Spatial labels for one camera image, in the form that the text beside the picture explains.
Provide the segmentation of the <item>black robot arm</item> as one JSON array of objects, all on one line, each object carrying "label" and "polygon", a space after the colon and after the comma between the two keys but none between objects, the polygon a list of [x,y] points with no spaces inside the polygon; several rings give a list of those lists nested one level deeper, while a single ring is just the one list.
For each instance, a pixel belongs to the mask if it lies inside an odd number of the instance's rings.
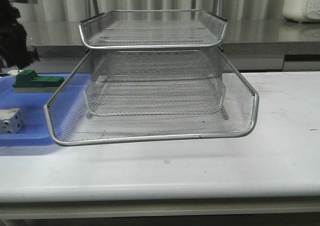
[{"label": "black robot arm", "polygon": [[26,68],[39,61],[37,49],[27,46],[27,32],[18,22],[20,11],[13,3],[37,4],[38,0],[0,0],[0,69]]}]

